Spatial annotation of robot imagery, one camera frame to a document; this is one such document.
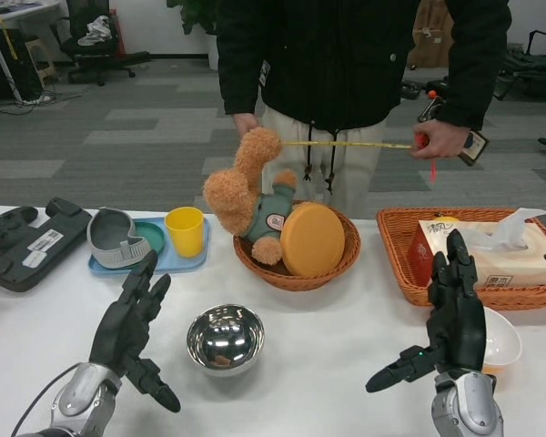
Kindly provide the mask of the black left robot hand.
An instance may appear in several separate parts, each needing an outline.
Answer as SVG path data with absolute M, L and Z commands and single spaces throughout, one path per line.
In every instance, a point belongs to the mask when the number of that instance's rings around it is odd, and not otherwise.
M 118 378 L 126 377 L 142 394 L 152 396 L 160 405 L 178 413 L 181 405 L 170 387 L 161 381 L 159 367 L 140 353 L 149 341 L 149 323 L 161 310 L 171 283 L 163 275 L 155 284 L 158 255 L 152 250 L 131 269 L 120 297 L 106 310 L 93 340 L 89 361 L 111 370 Z

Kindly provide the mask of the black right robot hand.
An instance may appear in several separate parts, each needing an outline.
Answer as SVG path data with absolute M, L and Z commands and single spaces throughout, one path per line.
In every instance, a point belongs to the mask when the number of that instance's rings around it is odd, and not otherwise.
M 401 382 L 413 382 L 433 371 L 481 371 L 486 349 L 485 311 L 474 285 L 475 259 L 460 232 L 446 240 L 447 251 L 436 253 L 432 263 L 428 299 L 432 305 L 426 327 L 427 348 L 411 346 L 399 358 L 375 373 L 366 383 L 369 393 Z

